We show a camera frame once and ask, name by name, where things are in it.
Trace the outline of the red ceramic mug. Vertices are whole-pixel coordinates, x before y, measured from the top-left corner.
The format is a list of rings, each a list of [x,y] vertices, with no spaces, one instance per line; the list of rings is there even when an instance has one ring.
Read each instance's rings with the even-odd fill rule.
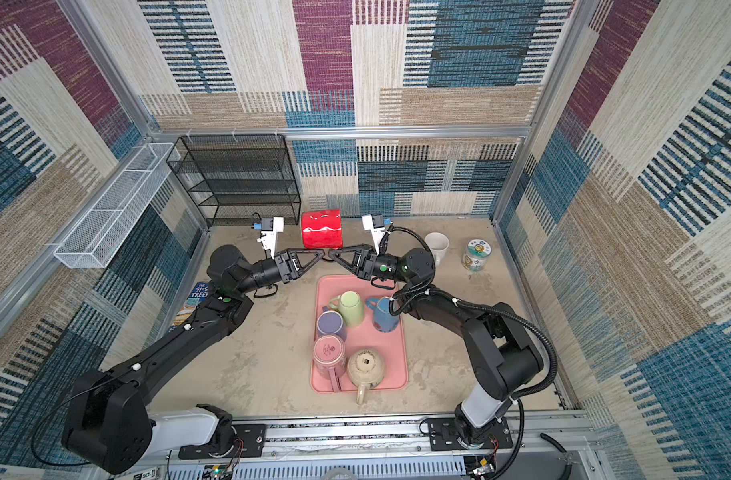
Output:
[[[343,246],[341,213],[338,209],[301,214],[301,238],[306,249],[338,249]]]

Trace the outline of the light green ceramic mug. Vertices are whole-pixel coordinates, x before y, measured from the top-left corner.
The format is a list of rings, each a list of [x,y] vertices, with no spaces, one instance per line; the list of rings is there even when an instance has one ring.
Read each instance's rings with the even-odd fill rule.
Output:
[[[345,291],[332,298],[328,307],[339,313],[348,328],[358,327],[365,318],[364,302],[354,291]]]

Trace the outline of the white ceramic mug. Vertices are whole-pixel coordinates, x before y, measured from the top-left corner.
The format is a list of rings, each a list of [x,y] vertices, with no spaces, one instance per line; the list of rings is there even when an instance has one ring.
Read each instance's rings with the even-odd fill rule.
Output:
[[[429,246],[433,258],[435,258],[435,265],[441,265],[441,261],[443,261],[445,255],[447,255],[447,250],[449,250],[449,244],[451,244],[449,238],[445,234],[431,232],[425,235],[425,243]]]

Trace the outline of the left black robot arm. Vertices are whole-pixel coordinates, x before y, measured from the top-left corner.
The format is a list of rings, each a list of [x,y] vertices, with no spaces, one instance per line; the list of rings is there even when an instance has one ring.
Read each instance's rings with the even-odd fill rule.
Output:
[[[309,253],[307,264],[299,259],[300,249],[251,263],[234,245],[217,248],[207,269],[207,298],[183,324],[109,370],[90,370],[75,381],[62,446],[111,474],[131,468],[162,425],[147,412],[154,396],[199,354],[243,324],[253,306],[249,293],[301,278],[324,254],[320,249]]]

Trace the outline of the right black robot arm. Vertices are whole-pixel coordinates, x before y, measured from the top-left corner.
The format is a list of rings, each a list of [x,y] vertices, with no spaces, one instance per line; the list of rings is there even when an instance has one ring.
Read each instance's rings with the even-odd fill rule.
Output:
[[[463,338],[475,374],[475,388],[455,409],[455,429],[466,446],[487,441],[509,407],[551,385],[557,352],[551,340],[503,302],[471,303],[433,285],[435,258],[423,248],[401,257],[362,244],[329,252],[330,258],[362,280],[391,280],[403,288],[393,306]]]

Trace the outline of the purple ceramic mug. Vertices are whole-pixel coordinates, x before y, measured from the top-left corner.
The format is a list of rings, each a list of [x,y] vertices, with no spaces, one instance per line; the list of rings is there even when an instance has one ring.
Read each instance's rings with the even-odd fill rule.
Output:
[[[343,317],[339,312],[328,307],[323,308],[322,313],[317,317],[315,328],[318,338],[334,335],[342,341],[346,340],[346,326]]]

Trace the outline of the blue dotted ceramic mug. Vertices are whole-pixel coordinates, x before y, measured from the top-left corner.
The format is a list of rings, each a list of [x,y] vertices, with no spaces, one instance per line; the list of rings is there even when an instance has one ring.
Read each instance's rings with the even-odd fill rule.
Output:
[[[391,314],[389,297],[371,297],[365,300],[365,305],[373,310],[373,326],[381,333],[391,333],[399,326],[399,316]]]

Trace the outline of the pink ghost pattern mug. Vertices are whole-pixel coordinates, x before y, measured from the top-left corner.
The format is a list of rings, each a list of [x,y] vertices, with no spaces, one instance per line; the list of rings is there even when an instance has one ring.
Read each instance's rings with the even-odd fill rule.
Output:
[[[337,335],[320,336],[313,346],[312,359],[316,371],[328,381],[332,392],[341,392],[341,379],[346,374],[345,344]]]

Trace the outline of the pink plastic tray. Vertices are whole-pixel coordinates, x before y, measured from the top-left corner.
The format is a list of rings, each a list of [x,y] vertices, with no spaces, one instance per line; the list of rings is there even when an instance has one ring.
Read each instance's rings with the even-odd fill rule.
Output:
[[[321,277],[316,284],[316,293],[313,300],[313,308],[309,312],[308,320],[314,338],[317,338],[317,318],[328,308],[329,301],[345,291],[354,291],[363,301],[369,298],[389,298],[394,289],[386,290],[371,285],[367,280],[357,279],[351,275],[327,275]],[[349,354],[364,348],[373,348],[383,356],[385,360],[385,378],[377,386],[377,390],[399,390],[407,385],[407,352],[405,351],[405,330],[401,321],[407,318],[407,314],[401,316],[395,330],[383,333],[373,325],[373,310],[365,307],[363,322],[353,328],[345,328],[345,352],[346,358]]]

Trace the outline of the blue treehouse paperback book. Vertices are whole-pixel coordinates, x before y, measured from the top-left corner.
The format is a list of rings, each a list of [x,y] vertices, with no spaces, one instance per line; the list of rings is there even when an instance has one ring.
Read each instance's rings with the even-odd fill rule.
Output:
[[[199,303],[207,298],[209,294],[209,285],[207,282],[197,282],[195,286],[193,286],[191,292],[189,293],[189,296],[185,299],[185,302],[183,306],[179,309],[179,312],[176,314],[171,327],[179,326],[180,324],[183,324],[191,314],[193,314],[194,310],[199,306]]]

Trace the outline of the green lidded yogurt cup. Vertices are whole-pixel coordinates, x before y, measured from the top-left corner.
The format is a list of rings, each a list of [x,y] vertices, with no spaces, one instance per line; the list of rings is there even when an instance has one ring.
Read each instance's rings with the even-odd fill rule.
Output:
[[[473,239],[467,244],[461,263],[467,270],[477,272],[483,270],[489,256],[491,256],[491,244],[483,239]]]

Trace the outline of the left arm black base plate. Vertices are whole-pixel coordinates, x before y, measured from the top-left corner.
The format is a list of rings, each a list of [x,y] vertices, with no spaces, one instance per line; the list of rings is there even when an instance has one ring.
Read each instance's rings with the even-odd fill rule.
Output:
[[[257,458],[262,455],[266,424],[232,424],[217,428],[209,442],[179,448],[180,460],[232,459],[238,456]]]

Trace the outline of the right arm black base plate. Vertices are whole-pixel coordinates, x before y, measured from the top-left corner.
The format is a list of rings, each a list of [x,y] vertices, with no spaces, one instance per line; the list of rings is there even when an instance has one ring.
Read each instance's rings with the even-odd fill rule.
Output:
[[[431,450],[495,450],[497,448],[511,449],[513,436],[509,424],[505,420],[495,421],[485,428],[483,434],[475,440],[465,441],[457,432],[455,418],[429,417],[419,422],[419,433],[429,438]]]

